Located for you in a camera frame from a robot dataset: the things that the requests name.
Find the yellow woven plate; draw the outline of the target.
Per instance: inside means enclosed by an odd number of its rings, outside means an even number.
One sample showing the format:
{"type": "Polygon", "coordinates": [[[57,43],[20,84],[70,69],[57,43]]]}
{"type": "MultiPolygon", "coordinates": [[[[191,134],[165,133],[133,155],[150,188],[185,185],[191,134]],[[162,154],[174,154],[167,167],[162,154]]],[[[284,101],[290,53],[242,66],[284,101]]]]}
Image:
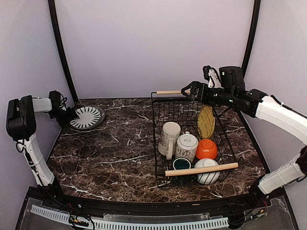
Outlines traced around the yellow woven plate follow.
{"type": "Polygon", "coordinates": [[[210,139],[214,134],[215,117],[213,108],[205,105],[198,114],[197,126],[199,135],[202,139],[210,139]]]}

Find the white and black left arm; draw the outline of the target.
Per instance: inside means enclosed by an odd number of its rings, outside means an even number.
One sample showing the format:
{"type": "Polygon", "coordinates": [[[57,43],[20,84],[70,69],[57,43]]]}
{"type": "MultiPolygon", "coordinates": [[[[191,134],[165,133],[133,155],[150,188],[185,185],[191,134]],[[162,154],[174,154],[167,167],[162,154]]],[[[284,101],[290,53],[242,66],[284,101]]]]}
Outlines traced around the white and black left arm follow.
{"type": "Polygon", "coordinates": [[[46,189],[49,201],[57,209],[63,209],[68,199],[63,195],[61,186],[54,173],[47,166],[41,153],[36,135],[36,118],[38,113],[48,114],[61,128],[78,118],[75,110],[66,107],[67,98],[58,91],[50,91],[47,98],[24,96],[8,103],[6,130],[16,142],[16,148],[22,153],[31,169],[39,187],[46,189]]]}

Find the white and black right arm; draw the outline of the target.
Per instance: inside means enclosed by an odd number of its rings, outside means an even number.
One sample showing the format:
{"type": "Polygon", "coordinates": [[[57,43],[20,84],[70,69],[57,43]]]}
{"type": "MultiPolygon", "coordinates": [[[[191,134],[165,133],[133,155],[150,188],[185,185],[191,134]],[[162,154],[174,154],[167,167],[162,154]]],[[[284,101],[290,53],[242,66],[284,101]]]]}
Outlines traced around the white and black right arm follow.
{"type": "Polygon", "coordinates": [[[293,68],[281,70],[272,68],[249,68],[248,84],[254,88],[246,90],[243,70],[240,67],[227,66],[219,69],[220,75],[211,79],[209,66],[204,68],[207,83],[195,81],[185,76],[181,94],[192,101],[209,105],[224,105],[234,108],[252,118],[264,121],[259,127],[269,145],[281,144],[280,150],[291,151],[291,138],[295,137],[302,144],[307,143],[307,115],[279,101],[276,96],[266,93],[272,90],[284,96],[289,102],[293,99],[298,108],[307,108],[307,77],[299,76],[293,68]]]}

